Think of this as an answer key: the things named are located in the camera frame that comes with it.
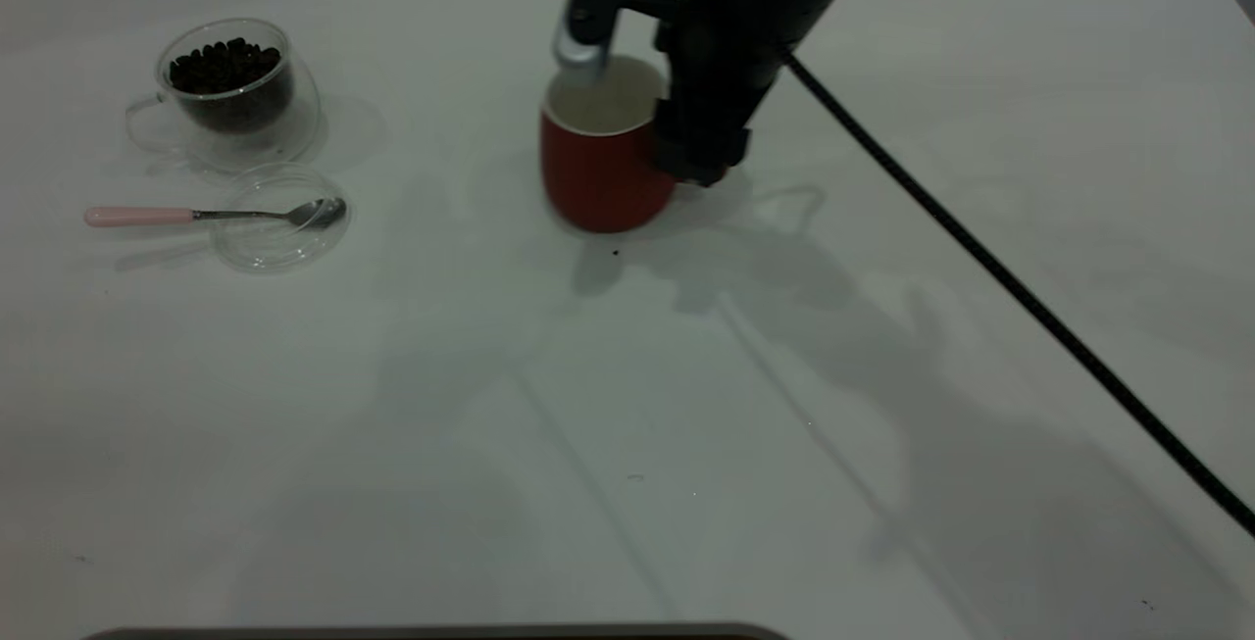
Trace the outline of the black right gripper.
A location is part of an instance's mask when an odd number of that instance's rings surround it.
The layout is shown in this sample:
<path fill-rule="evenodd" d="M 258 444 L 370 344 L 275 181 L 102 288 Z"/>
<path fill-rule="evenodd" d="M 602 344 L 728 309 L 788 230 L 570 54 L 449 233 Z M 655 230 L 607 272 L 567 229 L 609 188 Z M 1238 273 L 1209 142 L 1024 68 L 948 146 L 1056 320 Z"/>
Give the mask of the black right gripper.
<path fill-rule="evenodd" d="M 835 0 L 680 0 L 656 29 L 671 89 L 653 117 L 654 166 L 712 187 L 739 166 L 748 122 L 781 69 Z"/>

